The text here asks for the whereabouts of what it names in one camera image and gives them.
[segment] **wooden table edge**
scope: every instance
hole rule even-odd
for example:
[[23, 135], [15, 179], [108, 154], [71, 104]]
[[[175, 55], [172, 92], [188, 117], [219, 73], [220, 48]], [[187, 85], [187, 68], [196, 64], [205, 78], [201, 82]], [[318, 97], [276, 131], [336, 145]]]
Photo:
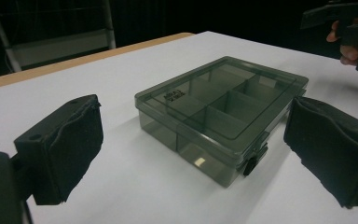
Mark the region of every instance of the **wooden table edge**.
[[34, 77], [40, 77], [40, 76], [50, 74], [50, 73], [53, 73], [53, 72], [57, 72], [57, 71], [61, 71], [61, 70], [67, 69], [67, 68], [79, 66], [79, 65], [84, 64], [84, 63], [95, 62], [97, 60], [112, 57], [112, 56], [115, 56], [115, 55], [118, 55], [118, 54], [131, 52], [131, 51], [134, 51], [134, 50], [137, 50], [137, 49], [145, 49], [145, 48], [148, 48], [148, 47], [152, 47], [152, 46], [155, 46], [155, 45], [167, 43], [167, 42], [177, 40], [177, 39], [180, 39], [180, 38], [184, 38], [184, 37], [188, 37], [188, 36], [191, 36], [191, 35], [193, 35], [193, 34], [191, 34], [191, 33], [179, 33], [179, 34], [176, 34], [176, 35], [167, 35], [167, 36], [164, 36], [164, 37], [161, 37], [161, 38], [148, 40], [148, 41], [145, 41], [145, 42], [129, 45], [129, 46], [118, 48], [118, 49], [110, 49], [110, 50], [107, 50], [107, 51], [103, 51], [103, 52], [87, 55], [87, 56], [84, 56], [84, 57], [71, 59], [71, 60], [68, 60], [68, 61], [60, 62], [60, 63], [53, 63], [53, 64], [49, 64], [49, 65], [45, 65], [45, 66], [41, 66], [41, 67], [37, 67], [37, 68], [25, 70], [25, 71], [21, 71], [21, 72], [18, 72], [18, 73], [3, 75], [3, 76], [0, 76], [0, 87], [10, 85], [10, 84], [13, 84], [13, 83], [16, 83], [16, 82], [21, 82], [21, 81], [24, 81], [24, 80], [28, 80], [28, 79], [31, 79], [31, 78], [34, 78]]

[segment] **table surface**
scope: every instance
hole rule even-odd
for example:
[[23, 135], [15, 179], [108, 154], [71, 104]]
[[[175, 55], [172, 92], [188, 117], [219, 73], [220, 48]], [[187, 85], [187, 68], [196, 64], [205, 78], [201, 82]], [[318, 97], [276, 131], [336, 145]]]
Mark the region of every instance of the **table surface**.
[[338, 60], [205, 32], [0, 83], [0, 151], [59, 106], [95, 93], [103, 147], [66, 203], [36, 206], [34, 223], [358, 223], [283, 142], [280, 123], [264, 159], [227, 189], [142, 131], [134, 95], [223, 56], [310, 79], [306, 96], [358, 118], [358, 72]]

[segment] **transparent plastic box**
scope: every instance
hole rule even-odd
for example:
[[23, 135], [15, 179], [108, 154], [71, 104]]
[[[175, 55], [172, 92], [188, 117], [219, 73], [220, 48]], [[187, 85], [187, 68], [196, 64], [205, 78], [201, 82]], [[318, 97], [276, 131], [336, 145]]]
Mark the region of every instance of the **transparent plastic box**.
[[141, 127], [224, 187], [248, 175], [306, 77], [232, 57], [135, 95]]

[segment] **human hand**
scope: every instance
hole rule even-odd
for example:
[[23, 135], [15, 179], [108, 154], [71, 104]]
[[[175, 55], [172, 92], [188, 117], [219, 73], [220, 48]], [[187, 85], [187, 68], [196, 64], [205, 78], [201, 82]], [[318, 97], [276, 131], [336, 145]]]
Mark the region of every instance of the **human hand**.
[[[338, 28], [338, 21], [333, 22], [331, 25], [331, 32], [328, 34], [326, 41], [327, 42], [335, 42], [339, 39], [336, 35], [336, 30]], [[358, 61], [358, 46], [343, 46], [341, 45], [339, 51], [342, 56], [340, 61], [345, 65], [356, 65]]]

